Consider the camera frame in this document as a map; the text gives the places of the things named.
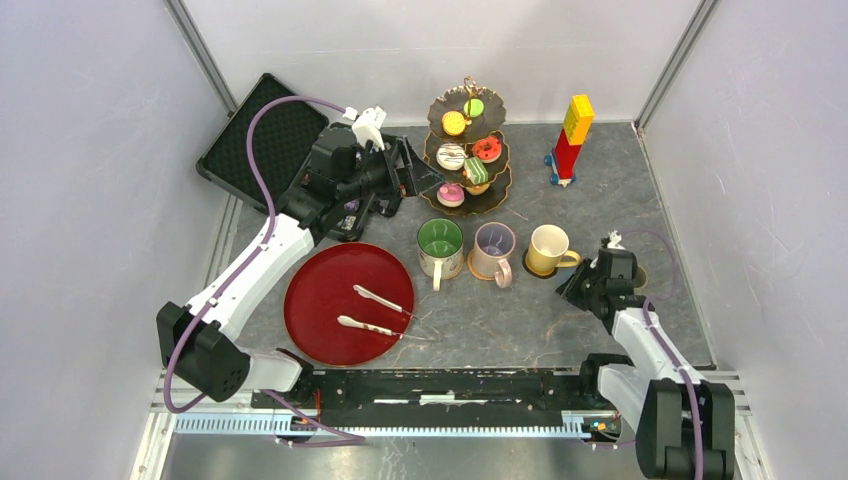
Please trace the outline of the small grey cup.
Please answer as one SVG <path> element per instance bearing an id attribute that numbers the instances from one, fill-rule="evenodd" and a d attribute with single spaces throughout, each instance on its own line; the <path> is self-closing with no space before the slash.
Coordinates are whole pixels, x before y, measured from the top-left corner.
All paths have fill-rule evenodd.
<path id="1" fill-rule="evenodd" d="M 639 290 L 644 289 L 645 286 L 648 284 L 648 281 L 649 281 L 649 276 L 648 276 L 647 271 L 645 270 L 645 268 L 642 265 L 639 265 L 637 267 L 637 272 L 636 272 L 636 275 L 634 277 L 634 290 L 639 291 Z"/>

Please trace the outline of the yellow ceramic mug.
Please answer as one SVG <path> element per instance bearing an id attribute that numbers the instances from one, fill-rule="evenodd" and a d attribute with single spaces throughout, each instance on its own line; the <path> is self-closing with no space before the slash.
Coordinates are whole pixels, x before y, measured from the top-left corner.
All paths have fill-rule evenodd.
<path id="1" fill-rule="evenodd" d="M 548 277 L 559 268 L 576 267 L 581 261 L 581 255 L 570 249 L 568 234 L 551 224 L 533 231 L 524 257 L 529 271 L 540 277 Z"/>

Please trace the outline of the yellow round coaster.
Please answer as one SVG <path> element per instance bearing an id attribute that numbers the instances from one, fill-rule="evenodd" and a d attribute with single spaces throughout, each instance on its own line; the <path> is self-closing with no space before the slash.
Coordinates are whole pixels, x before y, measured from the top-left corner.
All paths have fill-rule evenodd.
<path id="1" fill-rule="evenodd" d="M 550 271 L 544 271 L 544 272 L 541 272 L 541 273 L 540 273 L 539 271 L 534 270 L 534 269 L 533 269 L 533 268 L 529 265 L 529 260 L 528 260 L 528 259 L 529 259 L 529 249 L 525 249 L 525 250 L 524 250 L 524 252 L 523 252 L 523 254 L 522 254 L 522 266 L 523 266 L 524 270 L 525 270 L 525 271 L 526 271 L 529 275 L 531 275 L 531 276 L 533 276 L 533 277 L 535 277 L 535 278 L 543 279 L 543 280 L 544 280 L 544 279 L 550 279 L 550 278 L 554 277 L 554 276 L 557 274 L 558 270 L 559 270 L 559 268 L 558 268 L 558 267 L 554 267 L 554 268 L 553 268 L 553 269 L 551 269 Z"/>

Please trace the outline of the green inside ceramic mug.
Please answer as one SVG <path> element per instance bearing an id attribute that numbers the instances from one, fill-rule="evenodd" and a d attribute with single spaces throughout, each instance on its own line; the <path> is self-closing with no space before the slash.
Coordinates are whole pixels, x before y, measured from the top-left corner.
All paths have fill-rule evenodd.
<path id="1" fill-rule="evenodd" d="M 464 235 L 460 226 L 446 218 L 425 221 L 416 235 L 421 269 L 439 291 L 445 280 L 456 277 L 464 265 Z"/>

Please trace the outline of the white chocolate striped donut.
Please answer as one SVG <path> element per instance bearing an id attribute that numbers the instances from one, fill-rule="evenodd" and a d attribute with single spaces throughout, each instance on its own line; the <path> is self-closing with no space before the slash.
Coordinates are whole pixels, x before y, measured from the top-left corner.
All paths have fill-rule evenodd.
<path id="1" fill-rule="evenodd" d="M 462 169 L 466 159 L 465 149 L 457 143 L 444 143 L 436 151 L 436 162 L 445 170 L 458 171 Z"/>

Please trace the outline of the pink frosted donut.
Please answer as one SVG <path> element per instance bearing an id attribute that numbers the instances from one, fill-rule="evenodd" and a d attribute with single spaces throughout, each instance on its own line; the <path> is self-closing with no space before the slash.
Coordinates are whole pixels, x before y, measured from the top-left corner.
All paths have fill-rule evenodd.
<path id="1" fill-rule="evenodd" d="M 437 201 L 448 208 L 461 206 L 465 201 L 466 190 L 458 184 L 444 183 L 437 191 Z"/>

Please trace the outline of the orange macaron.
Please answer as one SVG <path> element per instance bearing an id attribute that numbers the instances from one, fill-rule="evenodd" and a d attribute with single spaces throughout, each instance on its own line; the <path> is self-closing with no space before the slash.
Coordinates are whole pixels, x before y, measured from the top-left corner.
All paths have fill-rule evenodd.
<path id="1" fill-rule="evenodd" d="M 466 130 L 467 119 L 460 111 L 447 111 L 441 117 L 441 126 L 446 135 L 456 137 L 462 135 Z"/>

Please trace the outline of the pink ceramic mug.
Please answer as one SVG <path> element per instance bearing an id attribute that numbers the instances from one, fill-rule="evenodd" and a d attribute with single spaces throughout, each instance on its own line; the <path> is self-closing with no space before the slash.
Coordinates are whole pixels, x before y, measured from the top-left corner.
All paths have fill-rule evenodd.
<path id="1" fill-rule="evenodd" d="M 474 266 L 485 276 L 494 276 L 499 288 L 508 288 L 512 284 L 513 269 L 510 256 L 517 240 L 510 227 L 499 222 L 489 222 L 480 226 L 474 236 Z"/>

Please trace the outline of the green matcha cake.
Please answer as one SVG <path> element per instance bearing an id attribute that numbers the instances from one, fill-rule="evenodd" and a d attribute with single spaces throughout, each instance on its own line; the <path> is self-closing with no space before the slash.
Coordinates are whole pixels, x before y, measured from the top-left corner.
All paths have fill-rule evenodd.
<path id="1" fill-rule="evenodd" d="M 476 156 L 468 157 L 463 164 L 463 177 L 468 185 L 478 186 L 489 182 L 486 165 Z"/>

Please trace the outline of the woven coaster front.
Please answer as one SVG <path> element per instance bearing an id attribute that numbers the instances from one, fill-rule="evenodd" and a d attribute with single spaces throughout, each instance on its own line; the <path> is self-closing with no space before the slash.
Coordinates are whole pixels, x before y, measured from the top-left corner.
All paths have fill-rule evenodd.
<path id="1" fill-rule="evenodd" d="M 477 278 L 477 279 L 479 279 L 479 280 L 482 280 L 482 281 L 494 281 L 494 280 L 495 280 L 495 277 L 494 277 L 494 276 L 485 276 L 485 275 L 482 275 L 482 274 L 481 274 L 481 273 L 480 273 L 480 272 L 476 269 L 476 267 L 474 266 L 473 252 L 469 253 L 469 255 L 468 255 L 468 257 L 467 257 L 467 260 L 466 260 L 466 263 L 467 263 L 467 265 L 468 265 L 469 271 L 471 272 L 471 274 L 472 274 L 475 278 Z"/>

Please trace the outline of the red frosted donut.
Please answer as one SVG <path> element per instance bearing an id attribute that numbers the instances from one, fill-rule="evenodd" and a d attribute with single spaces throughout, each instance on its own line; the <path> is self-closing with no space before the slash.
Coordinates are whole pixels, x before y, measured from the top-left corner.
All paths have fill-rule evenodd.
<path id="1" fill-rule="evenodd" d="M 471 153 L 484 164 L 497 161 L 502 155 L 503 146 L 501 141 L 494 135 L 475 142 Z"/>

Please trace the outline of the green macaron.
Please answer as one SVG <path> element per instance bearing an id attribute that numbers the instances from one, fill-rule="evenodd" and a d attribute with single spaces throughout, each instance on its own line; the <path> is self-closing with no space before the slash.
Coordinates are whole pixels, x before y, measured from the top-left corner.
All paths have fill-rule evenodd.
<path id="1" fill-rule="evenodd" d="M 477 118 L 480 117 L 485 111 L 485 104 L 479 98 L 471 98 L 465 102 L 463 105 L 463 114 L 467 118 Z"/>

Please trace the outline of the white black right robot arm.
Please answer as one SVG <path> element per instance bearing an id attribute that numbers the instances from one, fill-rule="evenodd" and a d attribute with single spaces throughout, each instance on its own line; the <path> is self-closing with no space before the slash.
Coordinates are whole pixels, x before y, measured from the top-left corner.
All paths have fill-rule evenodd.
<path id="1" fill-rule="evenodd" d="M 606 237 L 557 292 L 592 312 L 622 355 L 591 353 L 577 392 L 591 408 L 609 402 L 635 433 L 637 462 L 650 479 L 731 479 L 735 400 L 672 345 L 650 298 L 636 292 L 636 255 Z"/>

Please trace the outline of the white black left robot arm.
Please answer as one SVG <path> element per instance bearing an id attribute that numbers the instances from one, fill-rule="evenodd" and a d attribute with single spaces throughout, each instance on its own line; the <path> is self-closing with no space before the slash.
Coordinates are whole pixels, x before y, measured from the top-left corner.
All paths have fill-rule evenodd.
<path id="1" fill-rule="evenodd" d="M 236 345 L 246 321 L 282 276 L 339 224 L 347 203 L 374 197 L 396 205 L 443 180 L 404 136 L 389 136 L 380 149 L 373 141 L 359 144 L 349 127 L 325 129 L 236 260 L 186 304 L 167 302 L 157 313 L 167 409 L 180 413 L 197 403 L 174 403 L 176 378 L 216 402 L 246 388 L 275 391 L 290 407 L 306 405 L 314 381 L 294 356 Z"/>

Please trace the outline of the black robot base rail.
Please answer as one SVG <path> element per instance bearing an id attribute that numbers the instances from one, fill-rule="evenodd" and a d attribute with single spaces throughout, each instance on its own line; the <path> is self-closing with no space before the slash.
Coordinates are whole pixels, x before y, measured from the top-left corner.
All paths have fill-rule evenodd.
<path id="1" fill-rule="evenodd" d="M 333 427 L 548 427 L 564 412 L 617 412 L 574 368 L 314 370 L 284 397 Z"/>

